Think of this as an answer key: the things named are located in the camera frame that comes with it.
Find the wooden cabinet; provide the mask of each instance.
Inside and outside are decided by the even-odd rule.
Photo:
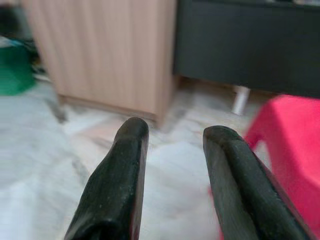
[[[176,0],[23,0],[57,93],[161,121],[174,89]]]

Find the marble floor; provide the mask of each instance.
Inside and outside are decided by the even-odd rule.
[[[51,108],[89,174],[107,154],[118,128],[129,117],[71,105],[64,106],[62,113],[49,83],[41,82],[26,96],[36,97]],[[164,125],[157,129],[147,121],[150,136],[140,240],[218,239],[218,221],[207,191],[203,130],[224,125],[243,135],[272,95],[253,91],[242,116],[231,113],[234,97],[228,86],[185,80]],[[265,150],[259,150],[258,155],[264,158]]]
[[[0,99],[0,239],[63,239],[89,177],[44,100]]]

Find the green plastic container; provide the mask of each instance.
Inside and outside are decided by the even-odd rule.
[[[0,47],[0,95],[17,95],[34,85],[25,47],[21,44]]]

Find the black cabinet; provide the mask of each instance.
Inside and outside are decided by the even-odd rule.
[[[180,0],[174,73],[320,97],[320,7]]]

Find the red stool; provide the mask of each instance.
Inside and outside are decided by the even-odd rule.
[[[320,100],[283,95],[265,104],[246,137],[266,143],[272,172],[320,238]]]

